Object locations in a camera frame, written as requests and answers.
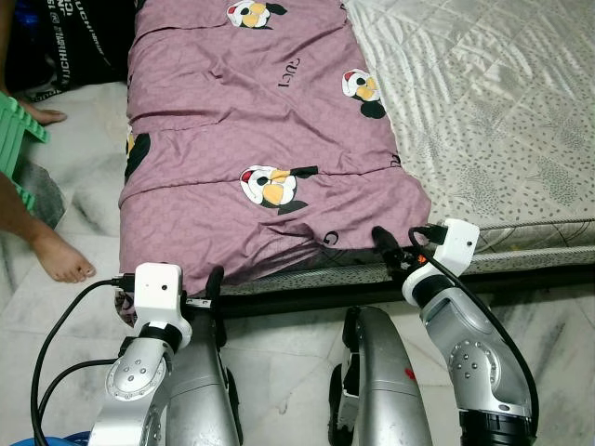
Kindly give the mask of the white quilted patterned mattress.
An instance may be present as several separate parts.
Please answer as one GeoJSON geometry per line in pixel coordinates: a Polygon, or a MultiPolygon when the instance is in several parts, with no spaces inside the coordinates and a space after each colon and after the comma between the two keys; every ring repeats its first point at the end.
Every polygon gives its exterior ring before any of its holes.
{"type": "Polygon", "coordinates": [[[341,173],[365,149],[417,179],[430,219],[479,226],[471,275],[595,263],[591,0],[229,0],[314,110],[286,148],[341,173]]]}

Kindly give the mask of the silver robot leg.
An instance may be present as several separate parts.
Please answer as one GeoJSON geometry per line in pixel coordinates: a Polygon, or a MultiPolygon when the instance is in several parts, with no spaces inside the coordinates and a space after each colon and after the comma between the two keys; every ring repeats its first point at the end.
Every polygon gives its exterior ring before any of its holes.
{"type": "Polygon", "coordinates": [[[432,429],[403,340],[390,314],[346,311],[344,361],[332,371],[332,446],[432,446],[432,429]]]}
{"type": "Polygon", "coordinates": [[[241,446],[234,386],[219,356],[219,319],[191,313],[190,344],[174,354],[165,446],[241,446]]]}

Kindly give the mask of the purple cartoon-print blanket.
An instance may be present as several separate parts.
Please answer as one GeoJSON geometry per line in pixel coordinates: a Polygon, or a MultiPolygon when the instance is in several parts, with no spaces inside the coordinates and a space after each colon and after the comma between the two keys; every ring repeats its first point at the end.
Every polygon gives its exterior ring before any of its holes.
{"type": "Polygon", "coordinates": [[[178,265],[195,293],[428,221],[344,0],[145,0],[127,116],[124,272],[178,265]]]}

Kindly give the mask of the dark bed frame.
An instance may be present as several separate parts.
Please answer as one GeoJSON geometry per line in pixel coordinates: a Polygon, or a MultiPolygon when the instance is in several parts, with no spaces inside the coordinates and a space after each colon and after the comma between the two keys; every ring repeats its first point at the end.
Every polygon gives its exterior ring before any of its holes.
{"type": "MultiPolygon", "coordinates": [[[[501,273],[468,273],[462,282],[476,294],[527,292],[527,290],[594,284],[595,265],[561,265],[538,270],[501,273]]],[[[245,318],[298,311],[348,308],[373,303],[403,301],[395,282],[379,282],[284,290],[258,295],[222,295],[217,302],[224,318],[245,318]]]]}

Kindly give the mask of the silver left robot leg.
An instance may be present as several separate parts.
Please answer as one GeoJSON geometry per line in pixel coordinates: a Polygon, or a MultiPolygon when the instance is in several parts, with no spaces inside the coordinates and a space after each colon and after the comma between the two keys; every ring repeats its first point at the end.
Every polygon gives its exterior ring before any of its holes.
{"type": "Polygon", "coordinates": [[[191,313],[190,344],[174,354],[165,446],[241,446],[234,386],[219,356],[219,319],[191,313]]]}

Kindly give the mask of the black bag white lettering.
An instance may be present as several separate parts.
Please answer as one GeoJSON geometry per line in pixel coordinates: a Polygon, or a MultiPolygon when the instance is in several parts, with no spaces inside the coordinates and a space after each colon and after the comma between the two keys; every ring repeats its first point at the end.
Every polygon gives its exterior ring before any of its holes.
{"type": "Polygon", "coordinates": [[[139,0],[26,0],[58,90],[124,82],[139,0]]]}

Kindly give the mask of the silver right robot leg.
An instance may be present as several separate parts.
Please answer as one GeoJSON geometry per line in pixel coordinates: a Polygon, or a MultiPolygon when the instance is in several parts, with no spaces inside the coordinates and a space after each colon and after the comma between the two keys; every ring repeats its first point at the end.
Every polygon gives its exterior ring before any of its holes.
{"type": "Polygon", "coordinates": [[[344,361],[332,371],[332,446],[432,446],[432,429],[403,340],[390,314],[346,311],[344,361]]]}

